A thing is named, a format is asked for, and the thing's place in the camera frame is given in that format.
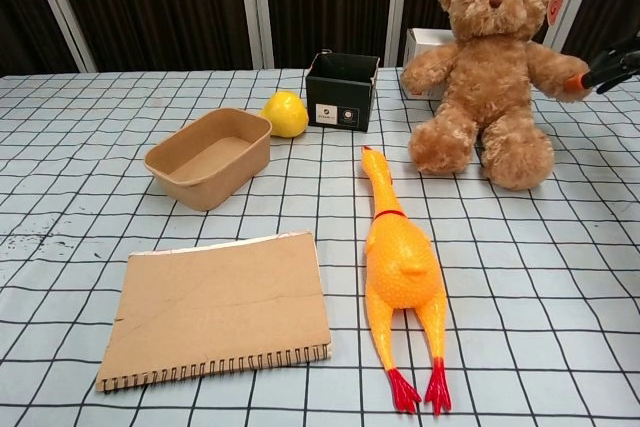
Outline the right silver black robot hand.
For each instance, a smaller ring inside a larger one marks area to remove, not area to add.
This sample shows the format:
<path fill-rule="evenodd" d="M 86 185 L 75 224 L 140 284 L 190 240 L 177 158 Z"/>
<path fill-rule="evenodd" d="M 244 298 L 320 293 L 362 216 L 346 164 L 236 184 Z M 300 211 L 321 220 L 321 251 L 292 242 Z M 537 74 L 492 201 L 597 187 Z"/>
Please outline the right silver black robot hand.
<path fill-rule="evenodd" d="M 589 64 L 589 71 L 564 82 L 566 92 L 578 92 L 597 86 L 604 94 L 639 73 L 639 35 L 607 46 Z"/>

